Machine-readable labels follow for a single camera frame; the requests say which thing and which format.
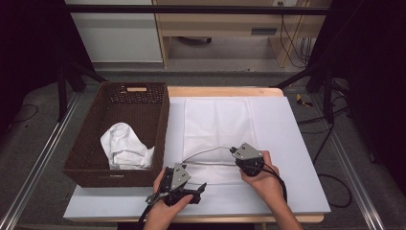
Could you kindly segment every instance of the person's left hand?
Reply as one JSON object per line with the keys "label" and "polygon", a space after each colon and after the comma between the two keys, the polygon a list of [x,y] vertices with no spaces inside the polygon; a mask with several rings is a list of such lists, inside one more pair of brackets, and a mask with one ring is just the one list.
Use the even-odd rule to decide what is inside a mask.
{"label": "person's left hand", "polygon": [[[162,169],[159,175],[153,182],[153,191],[156,193],[158,191],[159,184],[161,183],[161,179],[164,176],[165,169]],[[146,225],[144,227],[145,230],[166,230],[168,229],[172,220],[176,217],[176,215],[182,211],[192,200],[193,195],[186,195],[185,197],[181,198],[175,205],[168,207],[164,200],[159,200],[156,202],[152,209],[149,211],[147,215]]]}

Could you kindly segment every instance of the person's right hand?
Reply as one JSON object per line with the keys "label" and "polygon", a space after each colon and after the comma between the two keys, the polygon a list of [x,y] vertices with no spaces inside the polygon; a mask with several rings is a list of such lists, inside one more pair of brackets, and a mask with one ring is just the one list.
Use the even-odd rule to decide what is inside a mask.
{"label": "person's right hand", "polygon": [[[279,169],[272,164],[269,151],[265,150],[261,151],[261,153],[265,162],[263,167],[279,175]],[[248,176],[242,170],[239,171],[241,172],[242,180],[251,185],[259,197],[265,201],[280,229],[303,229],[284,201],[280,181],[275,175],[262,171],[256,176]]]}
{"label": "person's right hand", "polygon": [[[265,165],[263,166],[267,170],[274,171],[275,173],[279,174],[278,167],[272,164],[271,156],[269,151],[263,150],[261,151],[263,156],[263,161]],[[265,202],[272,202],[275,203],[276,201],[283,200],[283,192],[281,188],[281,184],[279,180],[272,174],[268,172],[260,172],[257,176],[248,176],[242,170],[241,172],[241,179],[251,185],[259,197],[263,199]]]}

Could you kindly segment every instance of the white cloth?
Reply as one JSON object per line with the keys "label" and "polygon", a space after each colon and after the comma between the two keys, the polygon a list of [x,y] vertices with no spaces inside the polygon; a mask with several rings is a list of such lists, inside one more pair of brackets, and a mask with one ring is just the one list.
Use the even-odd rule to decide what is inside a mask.
{"label": "white cloth", "polygon": [[126,123],[113,125],[101,137],[110,170],[145,170],[150,168],[154,147],[147,149]]}
{"label": "white cloth", "polygon": [[241,181],[229,148],[256,144],[249,102],[241,98],[186,99],[184,151],[190,183]]}

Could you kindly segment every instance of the brown wicker basket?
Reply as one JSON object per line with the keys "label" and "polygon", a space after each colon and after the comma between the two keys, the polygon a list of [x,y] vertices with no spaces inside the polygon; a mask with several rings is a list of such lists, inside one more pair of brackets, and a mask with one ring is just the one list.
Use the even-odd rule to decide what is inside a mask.
{"label": "brown wicker basket", "polygon": [[[152,186],[162,170],[169,116],[164,82],[103,82],[62,171],[81,187]],[[147,170],[110,170],[102,135],[117,123],[129,124],[148,149]]]}

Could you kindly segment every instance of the hand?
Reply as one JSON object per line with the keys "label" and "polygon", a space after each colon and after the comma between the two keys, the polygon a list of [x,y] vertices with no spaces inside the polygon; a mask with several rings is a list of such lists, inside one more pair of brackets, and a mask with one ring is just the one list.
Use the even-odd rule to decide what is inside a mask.
{"label": "hand", "polygon": [[[265,150],[261,153],[265,162],[264,168],[279,174],[278,167],[272,164],[269,151]],[[251,185],[258,196],[265,201],[280,229],[303,229],[284,201],[281,184],[274,175],[262,171],[257,176],[250,177],[242,170],[239,171],[241,172],[241,179]]]}
{"label": "hand", "polygon": [[[154,193],[158,192],[159,184],[164,176],[165,169],[162,169],[159,175],[153,182]],[[175,205],[168,207],[163,200],[159,200],[154,204],[147,215],[145,230],[166,230],[176,215],[182,211],[192,200],[193,195],[186,195],[181,198]]]}
{"label": "hand", "polygon": [[[279,174],[278,167],[272,164],[269,151],[263,150],[261,153],[265,162],[264,168]],[[268,200],[271,203],[283,199],[281,184],[274,175],[268,172],[260,172],[257,176],[248,176],[242,170],[239,171],[241,172],[241,179],[251,185],[261,199]]]}

